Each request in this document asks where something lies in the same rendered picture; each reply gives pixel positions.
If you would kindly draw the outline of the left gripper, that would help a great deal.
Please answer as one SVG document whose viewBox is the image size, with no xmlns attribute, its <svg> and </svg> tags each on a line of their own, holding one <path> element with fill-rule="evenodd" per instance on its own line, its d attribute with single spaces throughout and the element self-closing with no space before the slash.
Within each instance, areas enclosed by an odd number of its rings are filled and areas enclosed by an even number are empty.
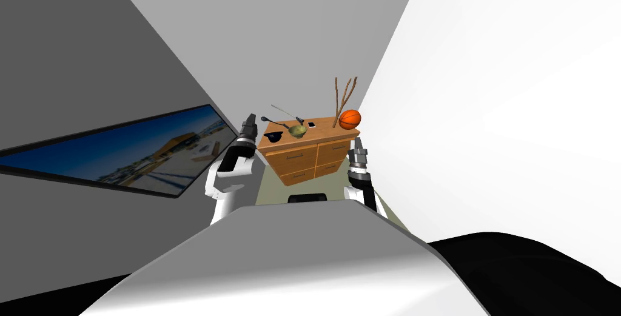
<svg viewBox="0 0 621 316">
<path fill-rule="evenodd" d="M 255 141 L 258 135 L 258 127 L 255 122 L 256 114 L 251 113 L 242 123 L 240 138 Z"/>
</svg>

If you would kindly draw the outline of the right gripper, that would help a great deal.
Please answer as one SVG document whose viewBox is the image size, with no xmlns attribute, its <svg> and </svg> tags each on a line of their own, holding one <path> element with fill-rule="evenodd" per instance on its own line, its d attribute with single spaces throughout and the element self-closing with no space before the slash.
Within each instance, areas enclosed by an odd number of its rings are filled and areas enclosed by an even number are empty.
<svg viewBox="0 0 621 316">
<path fill-rule="evenodd" d="M 358 136 L 352 142 L 352 147 L 347 152 L 350 163 L 366 163 L 368 151 L 363 148 L 361 138 Z"/>
</svg>

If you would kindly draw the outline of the orange basketball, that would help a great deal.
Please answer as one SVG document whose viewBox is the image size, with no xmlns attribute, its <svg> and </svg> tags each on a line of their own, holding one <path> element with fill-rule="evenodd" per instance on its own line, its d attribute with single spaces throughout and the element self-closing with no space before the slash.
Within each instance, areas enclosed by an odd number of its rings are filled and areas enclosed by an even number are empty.
<svg viewBox="0 0 621 316">
<path fill-rule="evenodd" d="M 353 130 L 361 123 L 361 115 L 357 110 L 347 110 L 338 119 L 338 125 L 344 130 Z"/>
</svg>

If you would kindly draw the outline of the brown dry twigs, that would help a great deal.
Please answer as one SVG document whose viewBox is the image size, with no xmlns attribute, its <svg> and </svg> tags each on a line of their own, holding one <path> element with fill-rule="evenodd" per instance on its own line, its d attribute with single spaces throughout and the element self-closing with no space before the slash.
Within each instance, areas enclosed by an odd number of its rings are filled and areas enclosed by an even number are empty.
<svg viewBox="0 0 621 316">
<path fill-rule="evenodd" d="M 340 115 L 343 111 L 343 108 L 346 105 L 348 99 L 350 99 L 352 92 L 355 90 L 355 87 L 357 85 L 357 79 L 358 79 L 357 76 L 355 76 L 353 79 L 352 78 L 349 79 L 349 81 L 346 83 L 345 90 L 341 98 L 339 98 L 339 92 L 338 92 L 338 78 L 335 77 L 334 79 L 336 106 L 335 106 L 335 117 L 332 123 L 333 128 L 336 128 L 337 122 L 340 119 Z"/>
</svg>

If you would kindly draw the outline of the wooden drawer chest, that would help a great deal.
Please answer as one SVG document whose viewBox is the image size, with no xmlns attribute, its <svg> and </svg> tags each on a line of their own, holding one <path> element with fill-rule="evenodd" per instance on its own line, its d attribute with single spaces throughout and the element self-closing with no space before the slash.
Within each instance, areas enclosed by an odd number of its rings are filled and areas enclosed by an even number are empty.
<svg viewBox="0 0 621 316">
<path fill-rule="evenodd" d="M 296 123 L 294 120 L 267 123 L 265 133 L 283 134 L 275 143 L 261 135 L 258 151 L 285 186 L 334 173 L 341 166 L 351 149 L 351 141 L 359 136 L 360 131 L 333 127 L 333 120 L 333 117 L 310 119 L 315 126 L 308 127 L 301 138 L 293 137 L 282 126 L 290 127 Z"/>
</svg>

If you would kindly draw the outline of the black framed beach picture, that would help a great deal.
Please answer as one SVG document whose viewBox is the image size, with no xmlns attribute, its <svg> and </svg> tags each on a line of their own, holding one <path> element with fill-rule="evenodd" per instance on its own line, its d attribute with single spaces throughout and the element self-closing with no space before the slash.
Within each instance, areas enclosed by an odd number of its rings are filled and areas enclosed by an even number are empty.
<svg viewBox="0 0 621 316">
<path fill-rule="evenodd" d="M 237 136 L 206 104 L 0 150 L 0 173 L 178 198 Z"/>
</svg>

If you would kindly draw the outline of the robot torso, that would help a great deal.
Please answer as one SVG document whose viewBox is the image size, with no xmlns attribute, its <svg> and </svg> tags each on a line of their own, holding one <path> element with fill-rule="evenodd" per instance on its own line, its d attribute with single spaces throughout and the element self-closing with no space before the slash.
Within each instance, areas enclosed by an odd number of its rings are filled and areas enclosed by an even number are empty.
<svg viewBox="0 0 621 316">
<path fill-rule="evenodd" d="M 80 316 L 490 316 L 428 243 L 354 200 L 241 207 Z"/>
</svg>

